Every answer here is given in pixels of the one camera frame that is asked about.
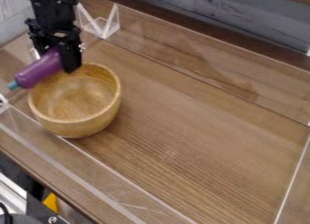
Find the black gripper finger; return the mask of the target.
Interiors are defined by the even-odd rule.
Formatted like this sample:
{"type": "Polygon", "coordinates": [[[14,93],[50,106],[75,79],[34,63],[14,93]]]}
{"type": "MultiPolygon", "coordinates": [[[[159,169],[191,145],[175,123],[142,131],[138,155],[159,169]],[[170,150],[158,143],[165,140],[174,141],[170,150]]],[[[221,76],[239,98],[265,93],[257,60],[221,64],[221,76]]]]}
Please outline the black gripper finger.
{"type": "Polygon", "coordinates": [[[30,34],[30,38],[32,40],[34,48],[40,56],[46,54],[51,47],[59,44],[59,38],[48,34],[30,34]]]}
{"type": "Polygon", "coordinates": [[[72,73],[83,63],[80,39],[62,38],[58,42],[58,50],[60,53],[63,71],[72,73]]]}

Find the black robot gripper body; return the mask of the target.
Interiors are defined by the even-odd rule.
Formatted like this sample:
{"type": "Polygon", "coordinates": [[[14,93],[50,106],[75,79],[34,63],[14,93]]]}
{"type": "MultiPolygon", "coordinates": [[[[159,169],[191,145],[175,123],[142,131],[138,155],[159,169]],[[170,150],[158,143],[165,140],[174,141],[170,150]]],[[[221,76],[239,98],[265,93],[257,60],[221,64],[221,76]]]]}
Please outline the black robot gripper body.
{"type": "Polygon", "coordinates": [[[78,0],[30,0],[34,18],[26,20],[30,34],[52,35],[59,38],[80,39],[75,25],[78,0]]]}

